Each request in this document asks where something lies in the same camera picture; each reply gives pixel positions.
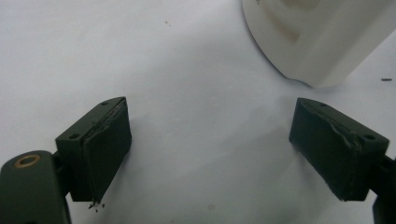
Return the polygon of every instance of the white plastic object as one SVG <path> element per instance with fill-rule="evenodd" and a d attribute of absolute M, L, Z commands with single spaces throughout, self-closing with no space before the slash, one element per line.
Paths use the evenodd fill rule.
<path fill-rule="evenodd" d="M 271 63 L 313 87 L 341 83 L 396 30 L 395 0 L 242 0 Z"/>

